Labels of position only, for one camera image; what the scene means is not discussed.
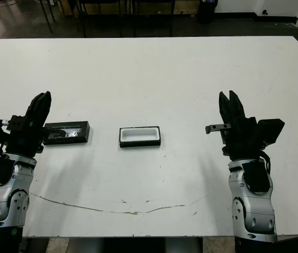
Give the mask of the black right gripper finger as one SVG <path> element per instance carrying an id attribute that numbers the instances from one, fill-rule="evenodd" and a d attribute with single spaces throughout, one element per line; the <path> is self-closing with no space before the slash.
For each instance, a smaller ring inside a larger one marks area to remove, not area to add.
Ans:
<path id="1" fill-rule="evenodd" d="M 245 112 L 238 95 L 229 91 L 229 124 L 232 126 L 242 126 L 245 123 Z"/>
<path id="2" fill-rule="evenodd" d="M 231 124 L 232 123 L 232 115 L 231 115 L 231 91 L 229 91 L 229 97 L 227 97 L 223 92 L 219 94 L 219 110 L 220 115 L 224 124 Z"/>

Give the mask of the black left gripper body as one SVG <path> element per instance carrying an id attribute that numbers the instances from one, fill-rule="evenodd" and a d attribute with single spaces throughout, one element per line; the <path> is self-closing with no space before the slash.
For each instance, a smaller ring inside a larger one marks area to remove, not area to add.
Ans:
<path id="1" fill-rule="evenodd" d="M 1 141 L 6 146 L 6 152 L 33 158 L 37 153 L 42 153 L 45 139 L 45 115 L 18 116 L 13 115 L 9 120 L 7 130 Z"/>

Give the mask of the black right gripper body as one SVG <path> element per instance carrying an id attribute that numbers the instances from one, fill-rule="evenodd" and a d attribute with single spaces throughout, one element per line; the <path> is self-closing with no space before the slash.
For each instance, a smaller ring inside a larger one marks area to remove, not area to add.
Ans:
<path id="1" fill-rule="evenodd" d="M 257 121 L 255 117 L 233 117 L 223 124 L 210 124 L 205 127 L 206 134 L 220 132 L 224 144 L 222 152 L 230 160 L 256 157 L 256 147 L 253 144 Z"/>

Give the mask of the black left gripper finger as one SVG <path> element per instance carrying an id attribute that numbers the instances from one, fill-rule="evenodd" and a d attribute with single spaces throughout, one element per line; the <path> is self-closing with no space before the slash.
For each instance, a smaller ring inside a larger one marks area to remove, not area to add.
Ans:
<path id="1" fill-rule="evenodd" d="M 28 127 L 43 127 L 47 118 L 47 93 L 40 93 L 34 97 L 28 107 L 26 114 L 26 125 Z"/>
<path id="2" fill-rule="evenodd" d="M 49 110 L 51 108 L 51 102 L 52 102 L 51 93 L 50 93 L 50 91 L 46 91 L 43 94 L 41 101 L 39 103 L 39 105 L 40 105 L 40 107 L 39 107 L 40 126 L 43 126 L 46 121 L 46 118 L 49 114 Z"/>

